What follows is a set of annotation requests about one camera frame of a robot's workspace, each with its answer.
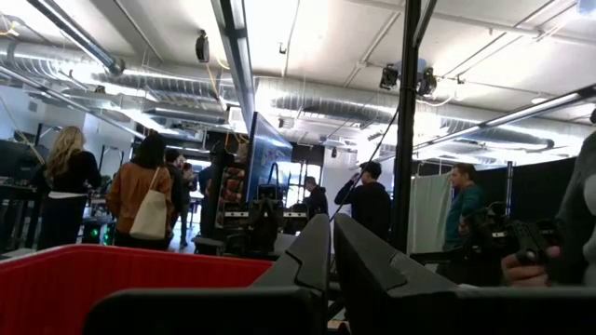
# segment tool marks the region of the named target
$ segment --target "red plastic crate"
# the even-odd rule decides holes
[[[95,302],[126,288],[244,288],[270,261],[68,246],[0,261],[0,334],[81,334]]]

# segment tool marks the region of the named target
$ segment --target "teal shirt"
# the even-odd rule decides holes
[[[462,245],[463,236],[457,231],[459,219],[466,217],[484,206],[484,192],[480,186],[474,184],[461,190],[455,197],[447,215],[445,227],[445,251]]]

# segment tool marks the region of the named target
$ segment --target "hand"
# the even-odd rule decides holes
[[[547,249],[550,259],[559,257],[559,247]],[[528,258],[534,259],[534,253],[528,253]],[[522,265],[515,254],[510,254],[501,260],[501,270],[508,285],[513,287],[545,288],[549,285],[549,276],[543,265]]]
[[[354,176],[352,176],[352,178],[350,178],[350,181],[358,182],[359,177],[360,177],[360,174],[356,173],[356,174],[354,174]]]
[[[469,234],[469,227],[463,220],[459,222],[459,225],[457,226],[457,232],[459,232],[459,234],[462,236]]]

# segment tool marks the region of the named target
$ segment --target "large screen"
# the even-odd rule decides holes
[[[249,182],[246,200],[251,201],[257,196],[260,184],[267,184],[273,163],[278,163],[279,186],[286,194],[290,177],[291,144],[261,114],[256,112],[252,118],[249,146]],[[276,183],[275,178],[274,172],[272,184]]]

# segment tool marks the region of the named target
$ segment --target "white ceiling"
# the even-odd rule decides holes
[[[141,62],[145,52],[127,42],[126,32],[119,32],[95,7],[93,2],[97,0],[54,1],[108,50],[133,56]],[[112,1],[117,1],[126,10],[156,54],[168,65],[204,66],[198,63],[195,56],[199,29],[204,29],[209,36],[210,66],[218,68],[218,59],[223,65],[226,64],[210,0]],[[378,1],[403,4],[402,0]],[[435,12],[513,26],[547,1],[440,0]],[[251,63],[256,75],[282,76],[288,58],[288,77],[336,86],[345,83],[357,61],[392,14],[387,9],[357,5],[346,0],[300,0],[297,15],[295,9],[298,0],[244,2]],[[573,0],[556,1],[548,10],[521,27],[547,31],[565,22],[557,34],[591,40],[596,45],[596,20],[572,16],[573,10],[561,14],[573,3]],[[70,45],[56,27],[26,0],[0,1],[0,13],[23,19],[56,46]],[[288,42],[294,16],[296,22],[291,43],[287,54],[283,55],[279,53],[279,44]],[[400,14],[372,52],[369,62],[385,64],[401,59],[403,17]],[[0,31],[4,28],[0,20]],[[24,27],[18,27],[17,30],[19,39],[43,42]],[[593,66],[596,47],[563,44],[548,38],[539,43],[529,37],[513,42],[518,36],[511,33],[487,47],[499,35],[499,32],[491,32],[486,28],[435,18],[428,25],[420,47],[420,58],[434,67],[435,75],[455,78],[457,74],[465,72],[462,79],[468,83],[457,89],[458,96],[463,99],[453,100],[453,103],[501,112],[528,105],[537,92],[560,95],[596,82],[596,66]],[[478,59],[462,64],[484,48]],[[486,60],[472,66],[484,57],[487,57]],[[359,71],[349,86],[373,94],[378,89],[380,76],[380,67],[366,67]],[[447,99],[454,90],[453,81],[443,81],[434,102]],[[593,109],[593,106],[567,109],[547,117],[589,124],[586,115],[591,112],[590,108]],[[298,139],[305,135],[299,130],[286,132]]]

